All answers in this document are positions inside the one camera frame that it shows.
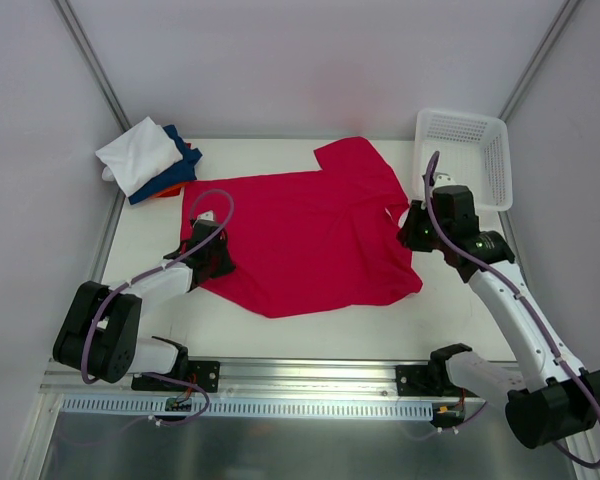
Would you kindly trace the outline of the magenta t shirt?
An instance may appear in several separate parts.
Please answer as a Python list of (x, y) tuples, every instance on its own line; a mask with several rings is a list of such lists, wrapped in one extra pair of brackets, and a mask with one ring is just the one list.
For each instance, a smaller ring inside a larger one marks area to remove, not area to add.
[(184, 189), (190, 215), (228, 225), (234, 272), (204, 289), (268, 318), (352, 305), (386, 306), (423, 282), (397, 240), (409, 201), (394, 170), (362, 137), (318, 148), (317, 171), (196, 180)]

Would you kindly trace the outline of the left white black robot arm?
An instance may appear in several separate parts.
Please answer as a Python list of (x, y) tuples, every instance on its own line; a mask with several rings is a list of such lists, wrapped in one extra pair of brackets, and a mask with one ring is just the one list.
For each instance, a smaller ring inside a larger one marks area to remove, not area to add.
[(221, 224), (195, 220), (189, 239), (160, 264), (117, 288), (79, 286), (52, 349), (52, 358), (87, 383), (116, 383), (127, 374), (154, 374), (168, 390), (188, 381), (188, 349), (172, 340), (139, 336), (144, 314), (235, 270)]

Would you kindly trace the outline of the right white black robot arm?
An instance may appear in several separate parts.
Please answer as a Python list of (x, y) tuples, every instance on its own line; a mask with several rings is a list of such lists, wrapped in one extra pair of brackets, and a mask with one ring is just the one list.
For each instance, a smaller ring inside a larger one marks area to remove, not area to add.
[(456, 389), (478, 395), (504, 413), (529, 449), (600, 429), (600, 370), (588, 370), (559, 339), (502, 235), (480, 229), (468, 187), (438, 187), (414, 201), (397, 239), (415, 252), (442, 253), (487, 307), (519, 368), (513, 374), (457, 343), (431, 353), (416, 387), (439, 396)]

